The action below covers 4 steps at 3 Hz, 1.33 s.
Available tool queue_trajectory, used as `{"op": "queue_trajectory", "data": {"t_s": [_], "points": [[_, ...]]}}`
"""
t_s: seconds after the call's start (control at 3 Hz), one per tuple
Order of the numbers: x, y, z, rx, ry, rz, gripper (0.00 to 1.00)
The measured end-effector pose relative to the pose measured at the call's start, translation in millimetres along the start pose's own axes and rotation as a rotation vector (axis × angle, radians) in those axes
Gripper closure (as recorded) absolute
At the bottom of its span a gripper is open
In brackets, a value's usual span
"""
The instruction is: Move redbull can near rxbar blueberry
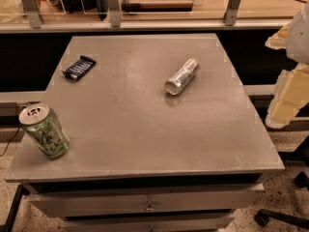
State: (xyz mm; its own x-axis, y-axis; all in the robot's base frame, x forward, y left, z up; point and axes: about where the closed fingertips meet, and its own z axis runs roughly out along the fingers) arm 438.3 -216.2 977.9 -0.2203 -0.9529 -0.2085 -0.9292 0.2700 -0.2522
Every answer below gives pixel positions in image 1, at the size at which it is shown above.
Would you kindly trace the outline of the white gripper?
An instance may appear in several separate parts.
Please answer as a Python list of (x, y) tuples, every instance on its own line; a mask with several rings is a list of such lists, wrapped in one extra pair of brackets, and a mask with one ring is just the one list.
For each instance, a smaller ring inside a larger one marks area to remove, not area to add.
[(286, 48), (287, 56), (299, 63), (292, 71), (279, 74), (267, 110), (266, 125), (282, 129), (309, 103), (309, 3), (299, 10), (291, 24), (268, 37), (265, 46), (275, 50)]

